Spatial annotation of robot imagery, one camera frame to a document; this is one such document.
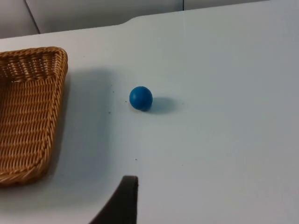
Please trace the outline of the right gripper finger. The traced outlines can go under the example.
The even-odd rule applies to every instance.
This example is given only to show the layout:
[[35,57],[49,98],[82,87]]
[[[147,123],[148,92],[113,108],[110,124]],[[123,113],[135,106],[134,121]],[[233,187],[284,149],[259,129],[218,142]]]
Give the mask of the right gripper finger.
[[125,175],[91,224],[135,224],[137,222],[138,177]]

